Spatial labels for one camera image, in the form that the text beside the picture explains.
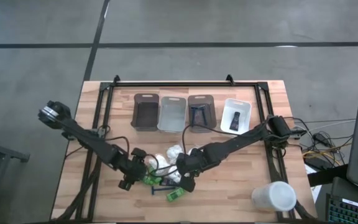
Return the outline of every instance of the white plastic cup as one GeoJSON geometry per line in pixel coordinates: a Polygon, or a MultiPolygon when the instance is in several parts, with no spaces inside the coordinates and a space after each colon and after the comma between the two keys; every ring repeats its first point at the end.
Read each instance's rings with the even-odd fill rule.
{"type": "Polygon", "coordinates": [[[287,212],[296,204],[293,188],[282,181],[276,181],[252,191],[252,203],[260,210],[287,212]]]}

